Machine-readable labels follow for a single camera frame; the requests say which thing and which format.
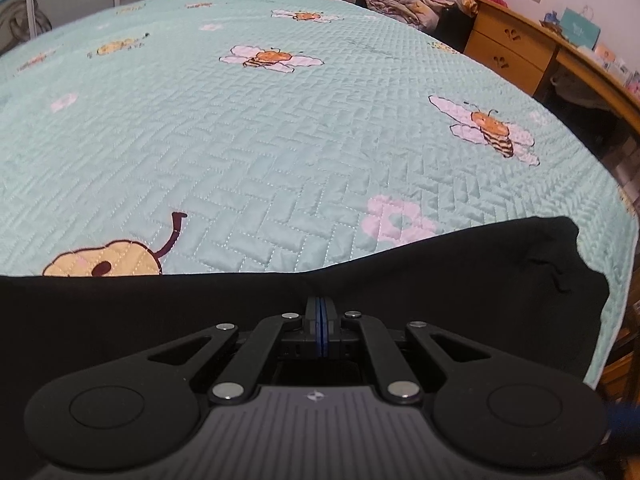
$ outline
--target black cloth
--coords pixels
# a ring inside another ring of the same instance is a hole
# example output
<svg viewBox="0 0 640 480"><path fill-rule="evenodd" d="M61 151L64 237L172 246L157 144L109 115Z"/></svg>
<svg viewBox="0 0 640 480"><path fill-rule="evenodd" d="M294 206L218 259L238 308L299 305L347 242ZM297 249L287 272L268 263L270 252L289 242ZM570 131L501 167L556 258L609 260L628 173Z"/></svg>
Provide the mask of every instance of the black cloth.
<svg viewBox="0 0 640 480"><path fill-rule="evenodd" d="M2 470L42 464L22 412L44 383L232 322L303 313L309 296L401 329L424 320L582 378L609 295L578 255L567 218L529 218L458 231L299 273L124 278L0 278Z"/></svg>

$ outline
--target herringbone quilted pattern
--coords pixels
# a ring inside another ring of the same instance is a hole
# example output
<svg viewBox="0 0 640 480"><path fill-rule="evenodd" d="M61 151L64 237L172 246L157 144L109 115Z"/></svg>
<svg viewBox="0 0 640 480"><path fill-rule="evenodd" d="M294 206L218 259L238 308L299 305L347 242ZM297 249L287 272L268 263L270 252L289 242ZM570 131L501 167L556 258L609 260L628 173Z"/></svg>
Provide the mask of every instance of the herringbone quilted pattern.
<svg viewBox="0 0 640 480"><path fill-rule="evenodd" d="M186 8L198 2L212 6ZM275 9L342 19L272 18ZM126 39L139 48L96 55ZM323 64L283 73L220 62L236 45ZM60 253L119 239L159 251L172 212L188 216L160 258L167 274L344 262L393 247L415 207L430 226L418 234L567 215L611 288L587 380L599 375L625 303L635 218L559 121L428 36L337 0L147 0L0 62L1 273L40 274ZM68 94L78 98L54 112ZM540 165L453 135L456 121L431 95L498 108L532 134ZM387 209L372 212L379 196ZM404 216L392 218L398 203ZM363 229L366 217L377 232Z"/></svg>

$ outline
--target silver screw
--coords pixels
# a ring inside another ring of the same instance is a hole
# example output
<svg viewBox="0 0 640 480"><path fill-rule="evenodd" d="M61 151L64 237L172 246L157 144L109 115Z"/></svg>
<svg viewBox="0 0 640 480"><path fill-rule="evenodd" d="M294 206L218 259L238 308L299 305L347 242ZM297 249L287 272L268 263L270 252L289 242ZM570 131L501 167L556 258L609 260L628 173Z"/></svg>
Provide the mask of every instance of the silver screw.
<svg viewBox="0 0 640 480"><path fill-rule="evenodd" d="M235 399L244 393L244 388L238 383L220 383L211 392L219 399Z"/></svg>
<svg viewBox="0 0 640 480"><path fill-rule="evenodd" d="M411 381L396 381L395 383L391 383L386 389L391 395L400 397L401 399L415 397L420 393L420 386Z"/></svg>

